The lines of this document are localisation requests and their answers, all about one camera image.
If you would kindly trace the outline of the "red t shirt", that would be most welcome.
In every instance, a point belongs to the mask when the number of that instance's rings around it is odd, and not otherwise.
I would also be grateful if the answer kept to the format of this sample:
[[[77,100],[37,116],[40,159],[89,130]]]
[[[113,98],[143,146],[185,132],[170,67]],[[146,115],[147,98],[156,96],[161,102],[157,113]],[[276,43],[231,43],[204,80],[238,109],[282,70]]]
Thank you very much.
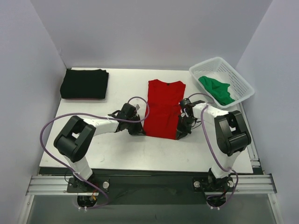
[[[183,99],[185,84],[166,83],[158,79],[148,81],[148,117],[143,128],[149,137],[174,140],[180,115],[179,102]]]

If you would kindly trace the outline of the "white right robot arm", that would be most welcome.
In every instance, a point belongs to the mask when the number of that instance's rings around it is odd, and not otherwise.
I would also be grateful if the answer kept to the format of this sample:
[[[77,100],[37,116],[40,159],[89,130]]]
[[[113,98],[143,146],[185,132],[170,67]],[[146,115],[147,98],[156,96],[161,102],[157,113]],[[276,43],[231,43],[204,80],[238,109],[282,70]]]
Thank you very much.
[[[181,114],[178,116],[176,139],[192,133],[193,125],[201,123],[209,151],[214,159],[210,168],[212,176],[207,178],[207,186],[218,190],[224,184],[223,178],[233,171],[233,165],[242,151],[251,144],[251,136],[240,111],[232,112],[213,107],[202,100],[191,102],[185,98],[179,102]]]

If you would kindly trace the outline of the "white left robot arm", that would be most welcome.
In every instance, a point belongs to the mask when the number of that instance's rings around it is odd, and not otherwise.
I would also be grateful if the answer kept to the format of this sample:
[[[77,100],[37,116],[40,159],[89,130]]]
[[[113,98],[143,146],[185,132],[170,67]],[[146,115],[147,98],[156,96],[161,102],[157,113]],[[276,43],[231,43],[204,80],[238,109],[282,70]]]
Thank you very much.
[[[132,136],[145,135],[137,110],[135,106],[125,103],[121,110],[103,119],[82,119],[77,115],[72,116],[55,138],[54,147],[74,170],[78,187],[83,192],[91,191],[95,184],[94,173],[85,156],[93,137],[123,130],[127,130]]]

